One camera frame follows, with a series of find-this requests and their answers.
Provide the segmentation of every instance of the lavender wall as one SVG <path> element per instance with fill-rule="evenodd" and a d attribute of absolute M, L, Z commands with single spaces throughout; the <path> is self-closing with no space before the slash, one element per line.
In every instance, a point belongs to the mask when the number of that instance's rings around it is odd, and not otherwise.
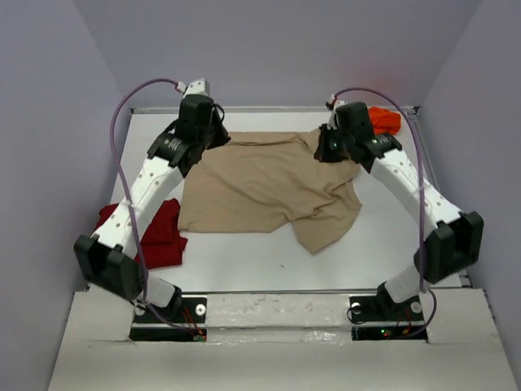
<path fill-rule="evenodd" d="M 483 0 L 421 110 L 442 191 L 485 220 L 472 268 L 521 384 L 521 2 Z"/>
<path fill-rule="evenodd" d="M 0 53 L 0 389 L 43 390 L 81 280 L 72 245 L 115 180 L 121 95 L 71 0 L 2 2 Z"/>
<path fill-rule="evenodd" d="M 74 0 L 122 91 L 207 77 L 226 105 L 320 105 L 341 86 L 418 104 L 479 0 Z M 137 106 L 173 106 L 167 89 Z M 374 102 L 374 96 L 367 98 Z"/>

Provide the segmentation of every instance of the red cloth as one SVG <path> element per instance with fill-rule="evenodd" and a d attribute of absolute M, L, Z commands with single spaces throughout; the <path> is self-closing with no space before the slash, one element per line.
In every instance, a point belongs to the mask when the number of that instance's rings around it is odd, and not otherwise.
<path fill-rule="evenodd" d="M 96 227 L 101 226 L 116 210 L 117 204 L 104 207 L 99 211 L 99 221 Z M 188 239 L 179 235 L 177 218 L 179 217 L 179 203 L 177 200 L 165 201 L 152 219 L 141 239 L 143 255 L 147 268 L 176 266 L 182 263 L 182 252 Z"/>
<path fill-rule="evenodd" d="M 370 108 L 369 117 L 373 124 L 374 134 L 396 134 L 401 127 L 401 116 L 385 108 Z"/>

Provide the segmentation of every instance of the beige shirt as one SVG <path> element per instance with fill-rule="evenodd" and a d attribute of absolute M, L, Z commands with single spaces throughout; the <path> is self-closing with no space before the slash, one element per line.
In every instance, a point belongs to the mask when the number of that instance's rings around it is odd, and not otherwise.
<path fill-rule="evenodd" d="M 271 232 L 291 222 L 313 254 L 340 239 L 361 208 L 352 186 L 359 166 L 314 160 L 318 135 L 230 133 L 187 175 L 179 229 Z"/>

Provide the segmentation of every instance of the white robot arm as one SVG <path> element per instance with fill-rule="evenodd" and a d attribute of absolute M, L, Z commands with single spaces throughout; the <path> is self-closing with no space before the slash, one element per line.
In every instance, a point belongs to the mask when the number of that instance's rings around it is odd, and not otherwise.
<path fill-rule="evenodd" d="M 180 104 L 179 117 L 148 150 L 130 189 L 140 240 L 163 201 L 200 160 L 203 151 L 230 140 L 218 108 L 209 97 L 209 86 L 204 79 L 190 83 Z M 142 304 L 144 276 L 134 260 L 138 250 L 126 198 L 90 237 L 80 236 L 74 250 L 87 281 Z M 148 275 L 147 304 L 170 319 L 181 305 L 181 289 Z"/>
<path fill-rule="evenodd" d="M 374 135 L 364 103 L 336 100 L 326 105 L 331 111 L 327 124 L 320 127 L 321 138 L 315 158 L 324 162 L 352 159 L 377 178 L 420 224 L 418 171 L 390 134 Z M 424 180 L 424 237 L 426 267 L 424 286 L 438 283 L 478 259 L 483 219 L 464 213 L 447 201 Z M 420 292 L 419 252 L 414 262 L 378 288 L 372 308 L 380 314 L 397 312 Z"/>

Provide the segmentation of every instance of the white platform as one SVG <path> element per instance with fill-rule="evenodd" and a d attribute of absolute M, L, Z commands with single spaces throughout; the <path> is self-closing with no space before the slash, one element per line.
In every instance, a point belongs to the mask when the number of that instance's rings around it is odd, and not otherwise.
<path fill-rule="evenodd" d="M 175 114 L 135 114 L 122 156 L 132 182 L 155 137 Z M 317 111 L 226 110 L 229 131 L 310 131 L 329 118 Z M 405 121 L 397 136 L 415 163 L 414 145 Z M 196 234 L 188 238 L 183 264 L 155 275 L 185 292 L 283 291 L 376 288 L 407 267 L 418 248 L 418 228 L 392 194 L 361 171 L 354 186 L 363 203 L 352 229 L 337 243 L 312 256 L 286 224 L 271 234 Z M 171 193 L 182 203 L 182 185 Z M 118 180 L 112 202 L 123 198 Z M 454 275 L 440 286 L 460 287 Z"/>
<path fill-rule="evenodd" d="M 75 295 L 49 390 L 515 391 L 484 294 L 437 296 L 429 344 L 352 341 L 348 296 L 332 293 L 208 295 L 208 342 L 132 342 L 131 304 L 92 287 Z"/>

